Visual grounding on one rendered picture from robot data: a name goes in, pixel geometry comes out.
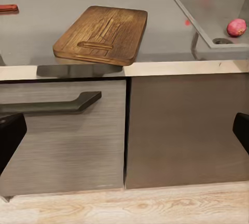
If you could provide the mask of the cutting board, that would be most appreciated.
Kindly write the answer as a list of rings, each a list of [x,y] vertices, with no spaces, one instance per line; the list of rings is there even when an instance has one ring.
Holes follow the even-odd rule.
[[[148,12],[90,6],[53,45],[56,57],[130,66],[142,38]]]

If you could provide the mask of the vidalia onion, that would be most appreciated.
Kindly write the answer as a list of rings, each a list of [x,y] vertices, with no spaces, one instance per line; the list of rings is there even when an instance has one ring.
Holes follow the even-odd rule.
[[[246,31],[246,22],[243,19],[234,19],[227,26],[227,33],[230,36],[238,37]]]

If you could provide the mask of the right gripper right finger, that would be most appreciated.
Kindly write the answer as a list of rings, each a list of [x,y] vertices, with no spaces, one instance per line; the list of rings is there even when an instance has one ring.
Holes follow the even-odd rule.
[[[249,154],[249,115],[237,113],[232,130]]]

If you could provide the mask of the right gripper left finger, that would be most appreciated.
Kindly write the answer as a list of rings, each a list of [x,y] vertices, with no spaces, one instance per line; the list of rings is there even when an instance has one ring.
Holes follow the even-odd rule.
[[[0,118],[0,175],[27,133],[23,113]]]

